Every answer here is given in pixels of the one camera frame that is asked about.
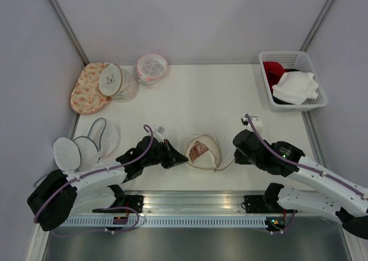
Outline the beige round mesh laundry bag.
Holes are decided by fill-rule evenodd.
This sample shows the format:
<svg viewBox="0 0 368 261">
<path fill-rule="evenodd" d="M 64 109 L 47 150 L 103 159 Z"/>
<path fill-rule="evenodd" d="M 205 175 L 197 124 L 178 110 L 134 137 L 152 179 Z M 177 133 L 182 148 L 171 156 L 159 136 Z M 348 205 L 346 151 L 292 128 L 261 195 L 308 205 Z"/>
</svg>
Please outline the beige round mesh laundry bag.
<svg viewBox="0 0 368 261">
<path fill-rule="evenodd" d="M 189 151 L 195 141 L 204 143 L 209 150 L 192 163 L 189 158 Z M 235 159 L 233 153 L 224 158 L 217 139 L 205 134 L 192 135 L 185 144 L 183 155 L 189 159 L 189 161 L 185 163 L 189 167 L 213 172 L 221 172 L 226 170 L 231 164 L 234 163 Z"/>
</svg>

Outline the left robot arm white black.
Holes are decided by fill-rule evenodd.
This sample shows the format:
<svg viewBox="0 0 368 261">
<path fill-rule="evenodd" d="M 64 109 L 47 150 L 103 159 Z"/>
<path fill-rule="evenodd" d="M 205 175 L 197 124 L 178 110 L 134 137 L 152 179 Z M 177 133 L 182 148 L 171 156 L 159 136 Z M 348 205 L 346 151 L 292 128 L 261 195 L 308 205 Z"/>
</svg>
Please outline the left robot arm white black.
<svg viewBox="0 0 368 261">
<path fill-rule="evenodd" d="M 42 230 L 51 231 L 79 213 L 107 208 L 114 213 L 122 211 L 125 194 L 121 184 L 137 178 L 147 167 L 169 169 L 186 162 L 188 158 L 167 139 L 145 136 L 110 164 L 71 174 L 60 169 L 50 172 L 28 197 L 27 204 L 34 222 Z"/>
</svg>

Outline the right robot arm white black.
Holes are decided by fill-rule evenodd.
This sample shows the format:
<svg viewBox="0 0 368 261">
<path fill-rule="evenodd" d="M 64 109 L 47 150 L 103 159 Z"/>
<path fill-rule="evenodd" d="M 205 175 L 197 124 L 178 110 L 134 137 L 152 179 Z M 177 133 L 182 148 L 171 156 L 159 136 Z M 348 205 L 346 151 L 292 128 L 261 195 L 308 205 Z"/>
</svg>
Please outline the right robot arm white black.
<svg viewBox="0 0 368 261">
<path fill-rule="evenodd" d="M 367 239 L 367 188 L 333 173 L 285 141 L 269 144 L 258 134 L 243 130 L 235 136 L 233 145 L 237 164 L 252 164 L 271 175 L 314 189 L 312 193 L 303 192 L 271 183 L 262 196 L 267 211 L 313 213 L 339 223 L 356 237 Z"/>
</svg>

